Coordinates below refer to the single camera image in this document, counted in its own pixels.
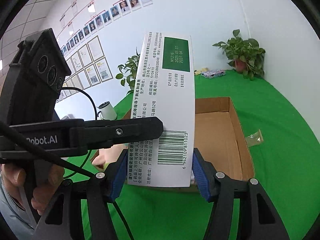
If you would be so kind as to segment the pink teal plush toy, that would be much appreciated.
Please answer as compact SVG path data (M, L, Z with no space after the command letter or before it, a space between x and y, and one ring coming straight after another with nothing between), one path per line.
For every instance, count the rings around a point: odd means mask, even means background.
M113 145L111 148L102 148L93 155L91 163L99 171L104 171L110 163L117 161L121 152L127 149L126 144Z

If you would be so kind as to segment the white green medicine box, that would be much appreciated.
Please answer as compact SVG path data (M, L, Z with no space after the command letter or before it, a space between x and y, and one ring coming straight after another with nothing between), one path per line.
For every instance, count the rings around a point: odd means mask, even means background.
M149 32L137 69L131 118L157 117L159 138L129 144L127 182L189 187L195 132L191 37Z

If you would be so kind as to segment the large cardboard box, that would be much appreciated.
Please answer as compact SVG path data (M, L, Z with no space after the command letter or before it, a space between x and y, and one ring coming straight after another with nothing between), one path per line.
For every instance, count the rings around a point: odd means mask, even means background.
M160 104L161 121L165 124L168 118L180 118L184 124L194 122L194 147L205 161L232 179L252 178L251 155L231 98L193 99L190 103L195 112L192 117L184 118L191 107L181 99L164 98Z

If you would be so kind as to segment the small clear plastic wrapper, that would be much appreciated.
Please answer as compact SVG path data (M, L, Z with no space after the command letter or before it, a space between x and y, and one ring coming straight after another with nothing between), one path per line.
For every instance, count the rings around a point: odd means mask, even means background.
M245 137L245 140L248 147L256 146L264 142L260 129L257 132Z

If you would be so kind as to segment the white mug with lid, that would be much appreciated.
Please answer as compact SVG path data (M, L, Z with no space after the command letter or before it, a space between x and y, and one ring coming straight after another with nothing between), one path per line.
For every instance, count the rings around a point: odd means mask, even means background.
M100 120L116 120L117 113L109 101L98 106L97 118Z

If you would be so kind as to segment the green tablecloth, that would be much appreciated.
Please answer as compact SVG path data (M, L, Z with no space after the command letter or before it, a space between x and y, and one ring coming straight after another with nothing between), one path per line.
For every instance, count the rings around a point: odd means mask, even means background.
M319 214L319 142L312 130L271 84L234 71L195 77L195 96L228 96L242 130L261 130L264 142L249 149L255 177L271 198L291 239L302 239ZM197 192L173 192L125 185L110 214L119 239L202 239L212 210Z

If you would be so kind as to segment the colourful packet at back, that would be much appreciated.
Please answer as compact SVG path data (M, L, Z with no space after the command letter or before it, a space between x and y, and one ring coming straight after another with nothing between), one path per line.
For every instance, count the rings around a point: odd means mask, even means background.
M226 71L225 70L207 70L201 73L202 77L205 77L207 79L213 79L216 77L225 76Z

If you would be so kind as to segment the yellow item at back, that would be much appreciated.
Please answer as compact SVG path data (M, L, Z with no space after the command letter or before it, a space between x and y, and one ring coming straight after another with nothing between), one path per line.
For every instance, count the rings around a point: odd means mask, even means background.
M201 68L198 70L194 70L194 75L201 75L203 72L207 72L209 69L208 68Z

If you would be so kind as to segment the left potted green plant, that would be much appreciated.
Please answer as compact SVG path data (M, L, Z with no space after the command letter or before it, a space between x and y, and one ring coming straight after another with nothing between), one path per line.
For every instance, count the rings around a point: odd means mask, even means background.
M136 51L135 55L129 57L125 64L118 66L119 73L116 75L116 79L120 81L123 87L128 85L127 95L134 92L139 58L140 54Z

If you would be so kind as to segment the potted green plant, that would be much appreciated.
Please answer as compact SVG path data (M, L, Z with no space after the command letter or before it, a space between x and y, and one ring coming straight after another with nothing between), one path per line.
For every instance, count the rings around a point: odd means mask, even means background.
M120 81L123 87L128 85L127 95L134 92L139 58L140 54L136 51L135 55L129 57L125 64L118 66L119 73L116 75L116 79Z
M255 77L264 78L264 59L266 50L260 47L257 40L244 40L240 29L232 31L232 37L226 42L220 41L212 45L222 50L229 60L227 63L244 78L253 80Z

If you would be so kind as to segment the right potted green plant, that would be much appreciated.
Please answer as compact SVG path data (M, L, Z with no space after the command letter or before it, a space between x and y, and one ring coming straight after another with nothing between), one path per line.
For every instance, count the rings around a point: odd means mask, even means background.
M229 60L227 63L244 78L253 80L255 77L264 78L264 59L266 50L260 47L257 40L244 40L240 29L232 31L232 37L226 42L220 41L212 45L222 50Z

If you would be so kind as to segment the framed certificates on wall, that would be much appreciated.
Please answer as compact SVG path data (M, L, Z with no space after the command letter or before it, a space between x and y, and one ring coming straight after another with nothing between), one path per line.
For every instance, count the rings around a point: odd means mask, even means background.
M78 90L95 87L114 78L98 35L88 42L73 37L61 48L71 74L66 77L59 100L66 99Z

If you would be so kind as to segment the portrait photos on wall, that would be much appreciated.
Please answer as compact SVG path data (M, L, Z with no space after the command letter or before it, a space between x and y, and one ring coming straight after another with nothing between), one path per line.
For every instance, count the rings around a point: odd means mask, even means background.
M97 12L95 3L92 0L85 6L90 15L90 19L84 23L81 28L74 30L72 21L69 21L66 26L63 26L63 29L69 28L71 31L69 33L70 37L61 46L61 53L63 56L66 56L74 49L74 47L78 46L81 42L84 42L85 39L89 38L103 27L133 11L151 5L152 3L152 0L120 0L112 7Z

